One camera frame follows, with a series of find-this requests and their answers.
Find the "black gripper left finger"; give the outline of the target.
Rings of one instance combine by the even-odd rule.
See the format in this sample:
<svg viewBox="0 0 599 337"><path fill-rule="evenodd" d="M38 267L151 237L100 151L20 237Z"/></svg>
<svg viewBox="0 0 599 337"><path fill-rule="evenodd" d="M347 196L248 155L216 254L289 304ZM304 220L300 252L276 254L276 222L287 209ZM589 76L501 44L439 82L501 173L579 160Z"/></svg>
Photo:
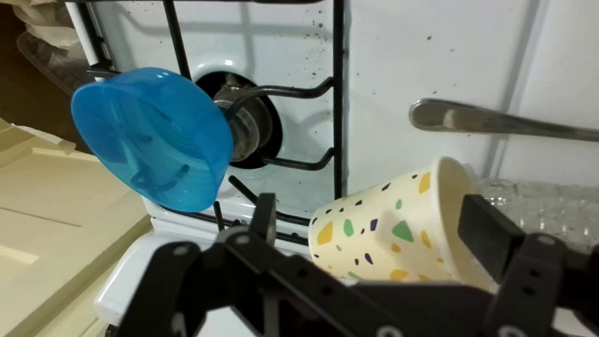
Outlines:
<svg viewBox="0 0 599 337"><path fill-rule="evenodd" d="M162 244L109 337L197 337L216 308L257 337L401 337L392 316L302 256L276 248L276 196L210 248Z"/></svg>

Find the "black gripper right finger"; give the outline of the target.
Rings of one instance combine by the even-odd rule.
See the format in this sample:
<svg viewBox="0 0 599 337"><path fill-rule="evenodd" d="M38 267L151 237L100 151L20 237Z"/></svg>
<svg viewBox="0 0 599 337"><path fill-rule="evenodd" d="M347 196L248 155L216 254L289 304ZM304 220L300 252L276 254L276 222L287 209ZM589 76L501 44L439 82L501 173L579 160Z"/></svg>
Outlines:
<svg viewBox="0 0 599 337"><path fill-rule="evenodd" d="M356 289L392 316L403 337L566 337L555 325L572 310L599 331L599 250L579 252L549 233L525 233L484 196L469 194L459 235L499 282L474 286L358 282Z"/></svg>

